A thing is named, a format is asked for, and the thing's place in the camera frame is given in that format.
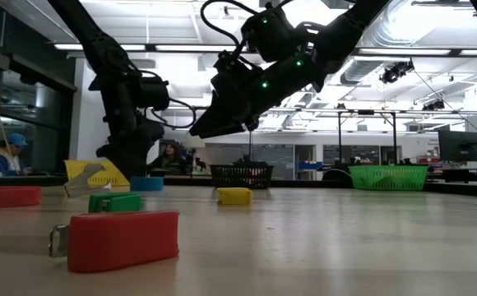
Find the person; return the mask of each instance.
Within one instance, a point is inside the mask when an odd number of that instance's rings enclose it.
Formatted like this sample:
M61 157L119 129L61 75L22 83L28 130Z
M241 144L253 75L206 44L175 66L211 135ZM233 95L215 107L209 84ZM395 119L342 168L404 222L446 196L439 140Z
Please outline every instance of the person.
M7 136L7 142L8 147L5 141L0 142L0 175L27 175L28 169L19 159L19 154L23 148L28 146L25 137L20 133L12 133Z
M180 155L178 146L169 144L165 147L164 153L158 156L151 164L153 169L165 169L170 174L186 174L188 170L187 161Z

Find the computer monitor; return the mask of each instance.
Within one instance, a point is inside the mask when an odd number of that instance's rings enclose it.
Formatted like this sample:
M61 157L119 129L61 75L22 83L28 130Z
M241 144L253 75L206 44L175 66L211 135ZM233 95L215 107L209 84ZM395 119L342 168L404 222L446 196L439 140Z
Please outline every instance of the computer monitor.
M438 131L438 137L440 160L477 161L477 132Z

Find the green plastic clip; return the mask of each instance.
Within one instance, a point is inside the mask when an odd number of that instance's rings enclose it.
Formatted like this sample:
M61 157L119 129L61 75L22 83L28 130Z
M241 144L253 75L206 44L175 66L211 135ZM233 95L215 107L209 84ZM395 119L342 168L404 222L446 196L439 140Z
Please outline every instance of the green plastic clip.
M134 193L92 194L89 213L139 211L143 208L141 196Z

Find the red block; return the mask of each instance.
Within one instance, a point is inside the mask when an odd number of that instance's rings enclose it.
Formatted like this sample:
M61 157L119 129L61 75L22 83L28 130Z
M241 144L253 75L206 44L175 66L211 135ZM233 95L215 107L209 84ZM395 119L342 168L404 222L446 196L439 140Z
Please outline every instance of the red block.
M0 187L0 207L37 206L41 187Z
M178 216L177 211L74 216L69 227L68 270L111 271L176 257Z

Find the black basket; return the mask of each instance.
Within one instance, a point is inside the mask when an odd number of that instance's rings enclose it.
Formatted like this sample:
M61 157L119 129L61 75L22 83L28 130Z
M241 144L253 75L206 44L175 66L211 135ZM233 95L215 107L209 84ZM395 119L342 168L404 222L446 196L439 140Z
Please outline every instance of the black basket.
M271 165L211 165L215 187L267 189L271 183Z

